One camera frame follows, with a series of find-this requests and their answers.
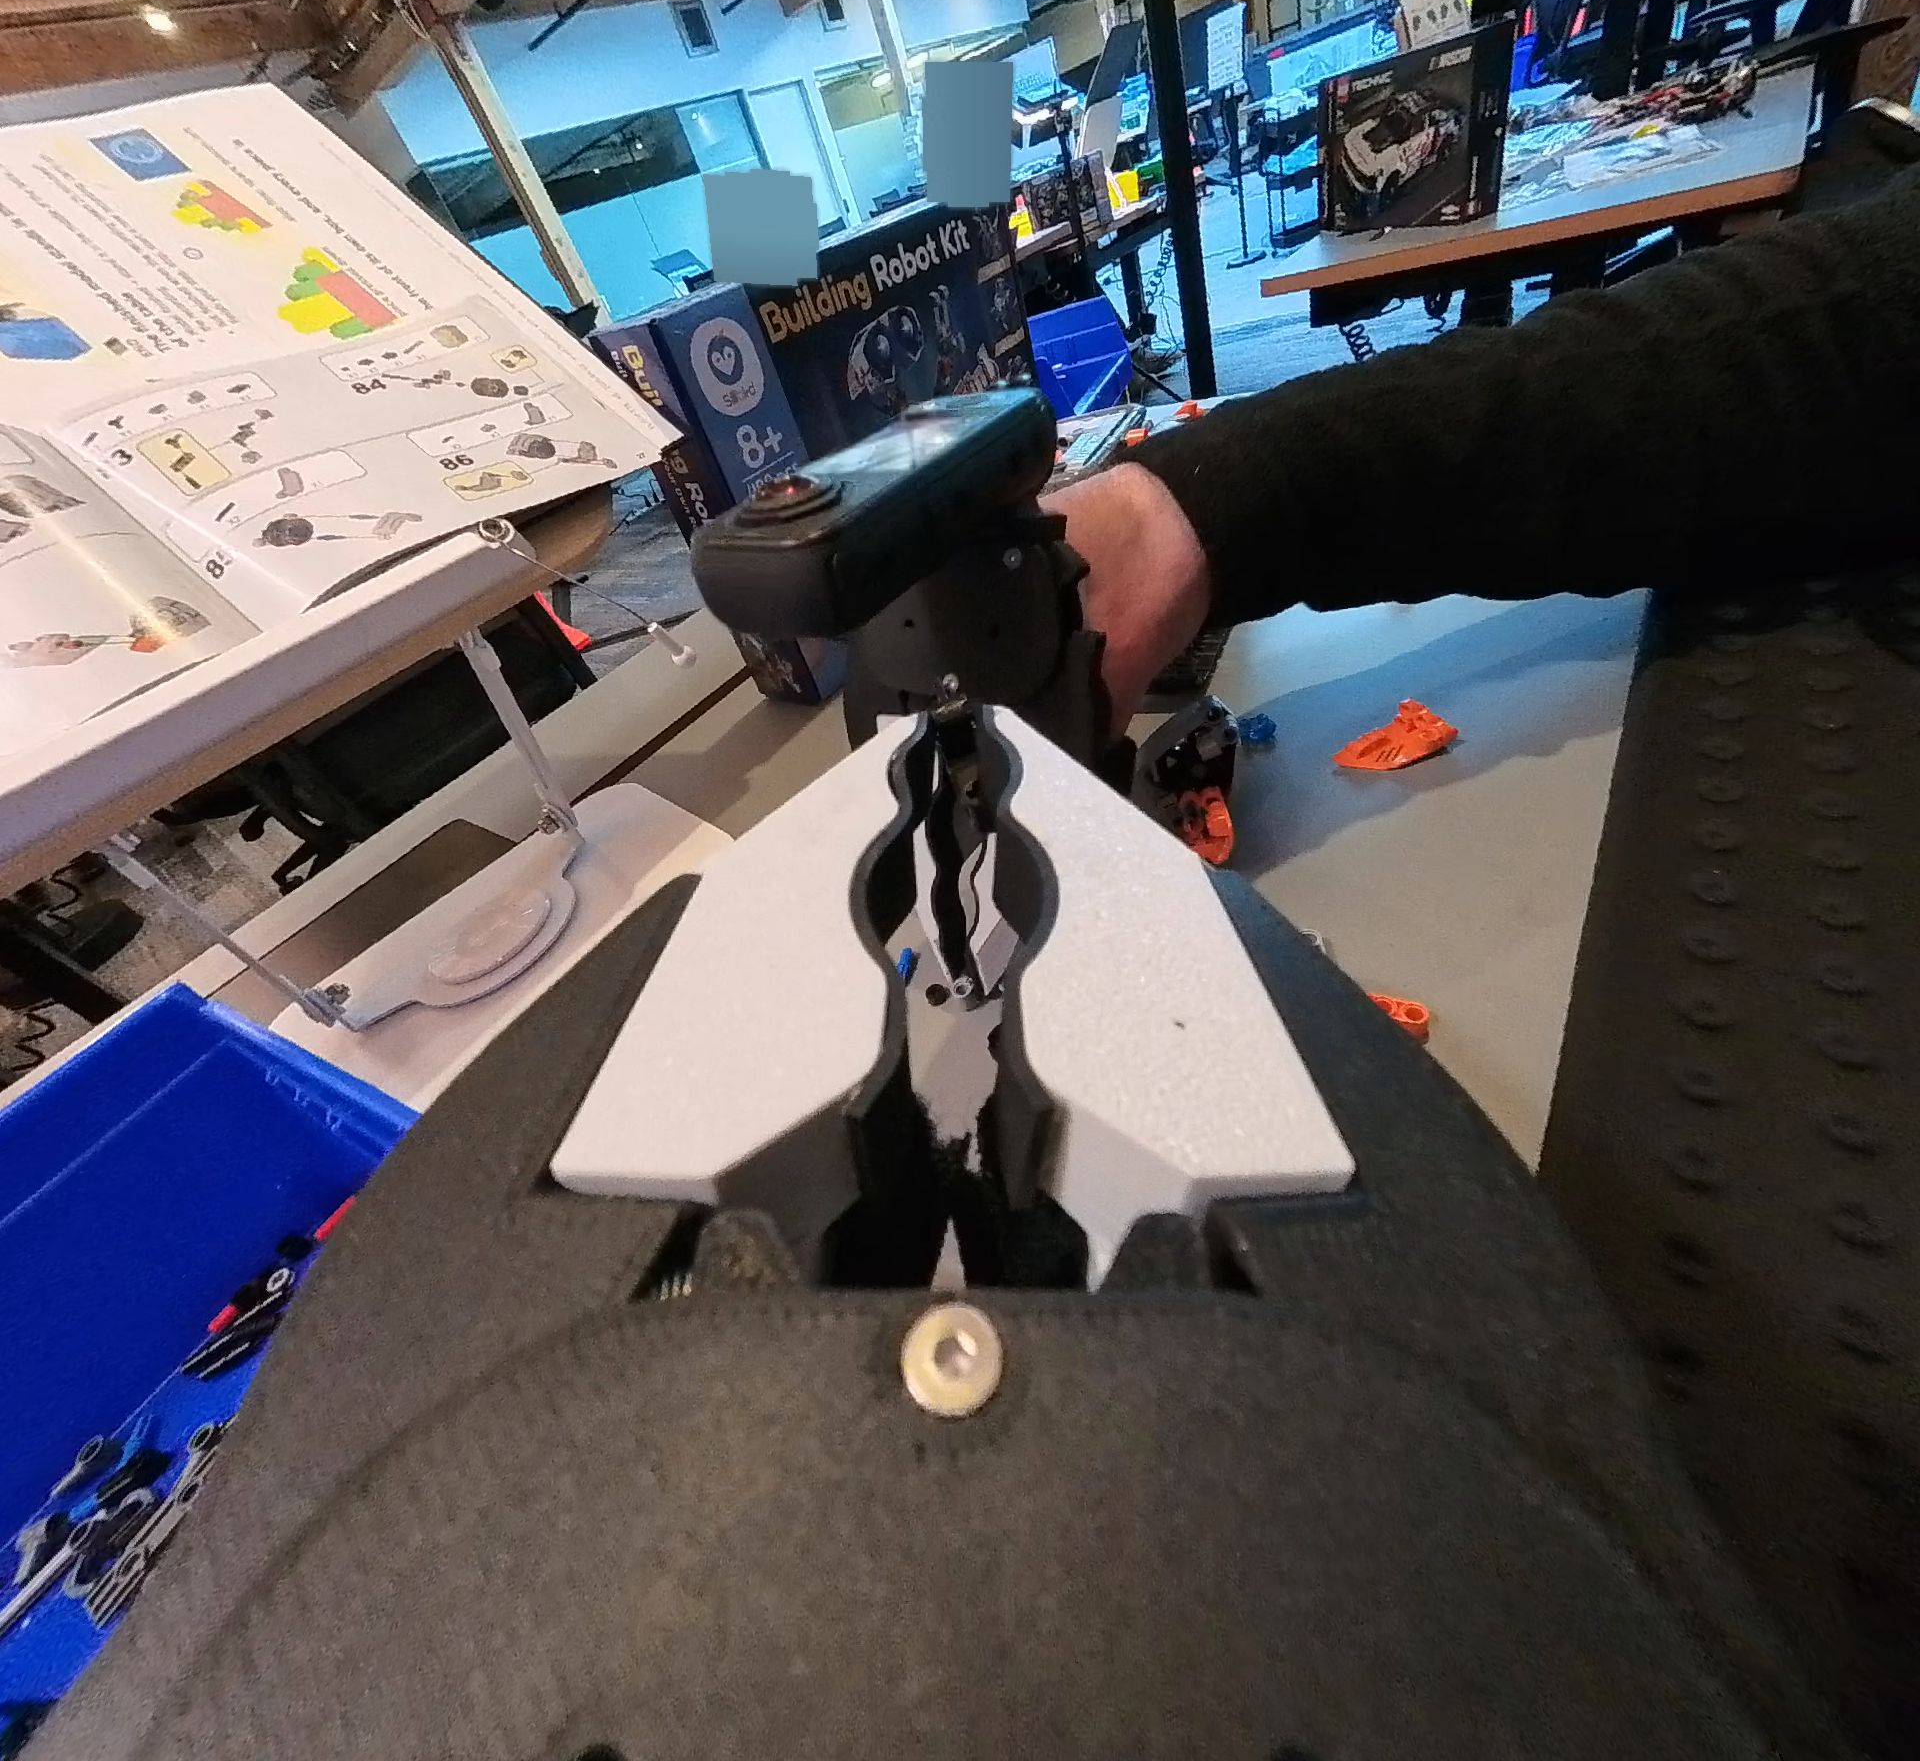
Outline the toy race car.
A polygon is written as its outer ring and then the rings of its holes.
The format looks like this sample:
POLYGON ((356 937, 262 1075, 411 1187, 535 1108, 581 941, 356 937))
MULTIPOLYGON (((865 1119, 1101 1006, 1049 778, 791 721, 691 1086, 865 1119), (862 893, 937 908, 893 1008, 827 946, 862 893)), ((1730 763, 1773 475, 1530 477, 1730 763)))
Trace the toy race car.
POLYGON ((1691 124, 1746 116, 1757 83, 1759 65, 1746 56, 1694 67, 1619 98, 1619 114, 1634 124, 1648 121, 1691 124))

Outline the wooden edged table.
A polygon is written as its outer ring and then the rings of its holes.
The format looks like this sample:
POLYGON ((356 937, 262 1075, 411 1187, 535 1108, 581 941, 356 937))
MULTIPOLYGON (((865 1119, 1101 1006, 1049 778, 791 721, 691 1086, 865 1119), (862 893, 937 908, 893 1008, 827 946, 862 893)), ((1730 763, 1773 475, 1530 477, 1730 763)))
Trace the wooden edged table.
POLYGON ((1533 205, 1509 207, 1450 227, 1320 233, 1261 281, 1264 298, 1333 288, 1399 285, 1477 274, 1562 243, 1643 233, 1699 215, 1745 213, 1783 204, 1797 188, 1809 140, 1815 67, 1762 76, 1746 116, 1710 124, 1715 150, 1634 179, 1553 190, 1533 205))

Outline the black steel pillar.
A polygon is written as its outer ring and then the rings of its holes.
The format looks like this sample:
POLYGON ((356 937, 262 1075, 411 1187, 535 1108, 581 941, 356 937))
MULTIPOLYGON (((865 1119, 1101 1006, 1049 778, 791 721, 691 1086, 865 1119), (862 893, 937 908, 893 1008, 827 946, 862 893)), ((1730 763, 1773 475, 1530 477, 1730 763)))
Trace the black steel pillar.
POLYGON ((1184 323, 1187 393, 1193 400, 1208 400, 1216 395, 1211 316, 1178 4, 1175 0, 1139 0, 1139 4, 1162 140, 1166 213, 1184 323))

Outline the small blue bin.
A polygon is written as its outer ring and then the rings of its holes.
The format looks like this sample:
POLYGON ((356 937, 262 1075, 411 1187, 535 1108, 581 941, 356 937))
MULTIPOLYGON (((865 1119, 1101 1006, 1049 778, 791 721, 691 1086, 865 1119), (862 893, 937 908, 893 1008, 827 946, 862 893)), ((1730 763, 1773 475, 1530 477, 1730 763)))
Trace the small blue bin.
POLYGON ((1119 406, 1136 378, 1119 311, 1097 293, 1027 316, 1037 384, 1058 422, 1119 406))

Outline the black foam mat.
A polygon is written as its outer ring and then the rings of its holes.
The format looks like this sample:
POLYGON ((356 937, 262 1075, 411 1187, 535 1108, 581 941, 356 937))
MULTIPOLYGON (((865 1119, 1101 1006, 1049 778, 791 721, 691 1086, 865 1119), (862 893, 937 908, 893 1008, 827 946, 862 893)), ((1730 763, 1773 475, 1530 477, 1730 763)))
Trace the black foam mat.
POLYGON ((1915 1048, 1915 565, 1658 597, 1540 1177, 1867 1757, 1915 1757, 1915 1048))

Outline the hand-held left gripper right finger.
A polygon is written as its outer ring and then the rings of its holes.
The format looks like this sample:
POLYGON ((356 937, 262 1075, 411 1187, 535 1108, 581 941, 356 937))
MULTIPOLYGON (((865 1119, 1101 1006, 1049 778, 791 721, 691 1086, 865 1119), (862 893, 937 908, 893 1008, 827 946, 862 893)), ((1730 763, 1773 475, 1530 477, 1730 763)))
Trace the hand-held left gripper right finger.
POLYGON ((1356 1158, 1206 863, 1010 709, 977 717, 1013 933, 981 1156, 1097 1288, 1149 1219, 1346 1193, 1356 1158))

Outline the picture box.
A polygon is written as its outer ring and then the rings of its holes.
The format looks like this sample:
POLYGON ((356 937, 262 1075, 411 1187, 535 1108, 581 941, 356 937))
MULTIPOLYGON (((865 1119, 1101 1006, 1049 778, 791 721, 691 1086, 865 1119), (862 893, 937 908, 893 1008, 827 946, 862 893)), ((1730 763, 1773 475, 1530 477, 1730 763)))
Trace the picture box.
POLYGON ((929 401, 1037 384, 1001 207, 900 209, 819 267, 706 288, 659 323, 729 502, 929 401))

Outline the instruction booklet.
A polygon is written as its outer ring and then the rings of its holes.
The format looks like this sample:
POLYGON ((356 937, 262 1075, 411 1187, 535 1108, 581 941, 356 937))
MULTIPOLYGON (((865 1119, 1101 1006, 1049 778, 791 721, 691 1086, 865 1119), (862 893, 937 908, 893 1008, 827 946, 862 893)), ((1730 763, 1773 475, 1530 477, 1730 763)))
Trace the instruction booklet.
POLYGON ((3 887, 533 585, 669 429, 268 85, 1 138, 3 887))

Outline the orange fin piece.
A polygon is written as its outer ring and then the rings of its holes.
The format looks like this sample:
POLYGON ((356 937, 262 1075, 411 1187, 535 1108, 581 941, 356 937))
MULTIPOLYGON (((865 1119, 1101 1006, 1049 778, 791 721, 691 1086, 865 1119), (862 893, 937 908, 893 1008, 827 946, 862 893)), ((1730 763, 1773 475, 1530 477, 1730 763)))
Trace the orange fin piece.
POLYGON ((1456 741, 1458 728, 1448 717, 1404 700, 1387 721, 1337 749, 1330 765, 1350 773, 1402 773, 1448 752, 1456 741))

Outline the blue plastic bin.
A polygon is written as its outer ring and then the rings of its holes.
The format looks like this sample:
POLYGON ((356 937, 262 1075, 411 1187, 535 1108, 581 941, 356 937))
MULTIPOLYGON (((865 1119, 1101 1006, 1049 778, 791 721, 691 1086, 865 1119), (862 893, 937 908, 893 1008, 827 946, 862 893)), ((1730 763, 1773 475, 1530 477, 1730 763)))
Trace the blue plastic bin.
POLYGON ((5 1104, 3 1757, 178 1540, 301 1282, 417 1116, 182 985, 5 1104))

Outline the grey orange brick assembly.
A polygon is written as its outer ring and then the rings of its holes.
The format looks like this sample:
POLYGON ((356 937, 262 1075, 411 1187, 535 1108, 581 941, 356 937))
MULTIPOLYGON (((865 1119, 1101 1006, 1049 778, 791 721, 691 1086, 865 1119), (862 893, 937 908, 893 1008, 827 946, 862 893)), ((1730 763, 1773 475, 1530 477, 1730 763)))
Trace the grey orange brick assembly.
POLYGON ((1241 728, 1231 709, 1204 694, 1163 719, 1139 745, 1139 807, 1214 868, 1234 855, 1230 812, 1241 728))

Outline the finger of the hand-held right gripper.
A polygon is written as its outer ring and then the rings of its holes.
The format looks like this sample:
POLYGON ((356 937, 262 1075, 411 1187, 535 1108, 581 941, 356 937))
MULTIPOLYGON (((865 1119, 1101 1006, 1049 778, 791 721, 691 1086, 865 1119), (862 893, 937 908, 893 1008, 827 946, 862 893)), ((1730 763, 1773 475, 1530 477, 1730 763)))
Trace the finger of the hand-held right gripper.
POLYGON ((1001 991, 1020 943, 1020 927, 1002 906, 1002 855, 1009 841, 969 800, 948 803, 948 981, 972 1010, 1001 991))
POLYGON ((922 924, 939 951, 972 951, 973 717, 931 717, 929 743, 922 924))

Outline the person's right hand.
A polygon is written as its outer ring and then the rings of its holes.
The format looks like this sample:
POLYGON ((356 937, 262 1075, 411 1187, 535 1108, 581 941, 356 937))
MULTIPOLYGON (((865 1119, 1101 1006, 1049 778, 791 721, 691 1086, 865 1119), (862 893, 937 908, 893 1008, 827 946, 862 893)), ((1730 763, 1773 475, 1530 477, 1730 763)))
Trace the person's right hand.
POLYGON ((1101 636, 1109 731, 1121 734, 1152 681, 1208 621, 1206 553, 1182 507, 1152 469, 1125 462, 1042 497, 1087 572, 1082 621, 1101 636))

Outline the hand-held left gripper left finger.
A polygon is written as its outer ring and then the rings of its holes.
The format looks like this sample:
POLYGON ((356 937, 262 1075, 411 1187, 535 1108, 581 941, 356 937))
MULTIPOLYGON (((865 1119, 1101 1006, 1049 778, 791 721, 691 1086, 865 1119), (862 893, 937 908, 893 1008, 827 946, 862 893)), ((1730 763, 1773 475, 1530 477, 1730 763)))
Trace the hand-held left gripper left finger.
POLYGON ((935 773, 929 717, 893 717, 706 863, 555 1181, 763 1212, 832 1284, 931 1282, 948 1169, 887 937, 913 908, 935 773))

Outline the black car model box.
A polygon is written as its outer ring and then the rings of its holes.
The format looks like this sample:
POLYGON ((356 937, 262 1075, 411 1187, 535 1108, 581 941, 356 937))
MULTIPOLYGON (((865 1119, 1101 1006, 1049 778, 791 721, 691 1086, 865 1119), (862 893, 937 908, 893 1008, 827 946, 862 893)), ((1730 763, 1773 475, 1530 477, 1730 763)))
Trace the black car model box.
POLYGON ((1515 21, 1324 79, 1317 213, 1330 235, 1456 227, 1500 207, 1515 21))

